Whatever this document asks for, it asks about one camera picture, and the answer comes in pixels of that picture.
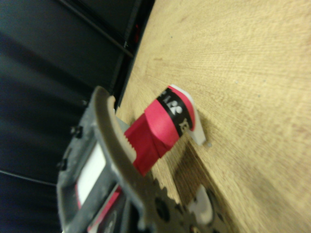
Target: black metal rod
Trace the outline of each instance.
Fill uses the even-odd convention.
[[[88,17],[86,17],[84,14],[82,14],[78,9],[76,9],[74,6],[72,6],[69,2],[66,0],[57,0],[61,4],[63,4],[65,7],[67,7],[69,10],[74,12],[78,17],[80,17],[82,20],[84,20],[88,25],[90,25],[93,29],[95,29],[99,34],[107,38],[111,43],[113,43],[115,46],[117,46],[120,50],[122,50],[126,55],[133,58],[133,54],[124,48],[123,45],[120,45],[113,37],[111,37],[107,32],[105,32],[103,29],[101,29],[98,25],[96,25],[92,20],[90,20]]]

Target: wooden table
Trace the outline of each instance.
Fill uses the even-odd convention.
[[[185,135],[153,168],[187,203],[214,189],[231,232],[311,232],[311,1],[156,0],[117,116],[169,84],[207,142]]]

